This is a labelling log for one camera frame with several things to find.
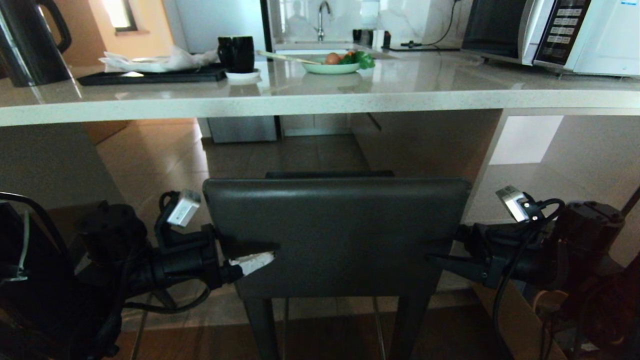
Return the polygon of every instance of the chair leg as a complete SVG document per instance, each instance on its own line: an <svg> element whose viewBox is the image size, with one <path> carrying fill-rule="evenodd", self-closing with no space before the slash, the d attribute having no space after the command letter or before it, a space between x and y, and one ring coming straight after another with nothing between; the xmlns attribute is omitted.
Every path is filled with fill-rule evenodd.
<svg viewBox="0 0 640 360"><path fill-rule="evenodd" d="M271 299L245 299L244 308L262 360L279 360Z"/></svg>
<svg viewBox="0 0 640 360"><path fill-rule="evenodd" d="M388 360L409 360L418 338L430 294L400 297Z"/></svg>

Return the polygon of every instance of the chair backrest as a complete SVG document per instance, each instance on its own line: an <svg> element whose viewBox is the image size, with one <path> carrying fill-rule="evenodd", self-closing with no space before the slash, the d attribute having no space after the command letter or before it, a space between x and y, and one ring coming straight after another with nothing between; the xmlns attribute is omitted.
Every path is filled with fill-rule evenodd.
<svg viewBox="0 0 640 360"><path fill-rule="evenodd" d="M437 283L467 201L462 179L210 179L227 257L277 249L236 282L242 298L410 295Z"/></svg>

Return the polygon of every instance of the white cloth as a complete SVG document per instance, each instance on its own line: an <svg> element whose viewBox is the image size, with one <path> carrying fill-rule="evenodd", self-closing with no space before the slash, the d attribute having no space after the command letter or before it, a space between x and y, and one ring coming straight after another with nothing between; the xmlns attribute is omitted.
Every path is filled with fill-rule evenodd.
<svg viewBox="0 0 640 360"><path fill-rule="evenodd" d="M155 56L153 58L128 59L125 56L104 52L104 72L168 72L197 69L218 61L216 51L191 55L177 46L173 46L170 56Z"/></svg>

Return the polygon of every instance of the white countertop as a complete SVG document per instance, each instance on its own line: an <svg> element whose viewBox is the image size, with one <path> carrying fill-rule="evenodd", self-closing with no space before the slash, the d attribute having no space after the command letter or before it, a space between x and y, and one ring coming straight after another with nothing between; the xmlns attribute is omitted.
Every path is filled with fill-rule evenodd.
<svg viewBox="0 0 640 360"><path fill-rule="evenodd" d="M210 83L14 88L0 81L0 125L120 119L490 108L640 109L640 80L555 75L460 53L389 53L346 75L307 74L299 63L257 61L254 85ZM97 72L74 69L74 74Z"/></svg>

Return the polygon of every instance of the kettle handle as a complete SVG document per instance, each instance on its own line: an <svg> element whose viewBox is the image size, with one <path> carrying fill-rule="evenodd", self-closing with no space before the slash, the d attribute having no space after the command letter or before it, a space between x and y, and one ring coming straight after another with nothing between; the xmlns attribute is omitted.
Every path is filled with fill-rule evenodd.
<svg viewBox="0 0 640 360"><path fill-rule="evenodd" d="M36 3L46 7L51 13L51 17L53 17L53 21L56 23L60 37L62 38L60 44L58 44L58 50L60 50L60 53L64 53L71 46L71 33L69 32L65 19L62 17L60 9L58 9L53 0L36 0Z"/></svg>

